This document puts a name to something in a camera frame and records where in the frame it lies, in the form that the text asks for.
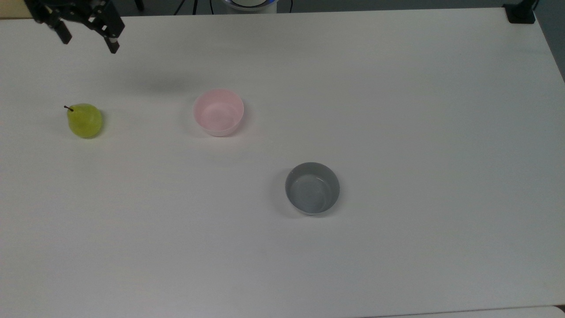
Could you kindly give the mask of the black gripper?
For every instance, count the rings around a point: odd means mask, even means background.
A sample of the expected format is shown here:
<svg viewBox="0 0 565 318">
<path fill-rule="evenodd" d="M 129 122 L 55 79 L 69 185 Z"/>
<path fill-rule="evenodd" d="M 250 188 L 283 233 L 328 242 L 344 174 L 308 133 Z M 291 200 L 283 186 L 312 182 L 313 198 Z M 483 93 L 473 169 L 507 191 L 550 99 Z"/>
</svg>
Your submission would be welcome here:
<svg viewBox="0 0 565 318">
<path fill-rule="evenodd" d="M 71 33 L 61 18 L 90 18 L 94 30 L 105 40 L 109 51 L 117 53 L 120 44 L 118 38 L 125 24 L 113 2 L 109 0 L 25 0 L 24 4 L 32 18 L 38 24 L 46 24 L 68 44 Z"/>
</svg>

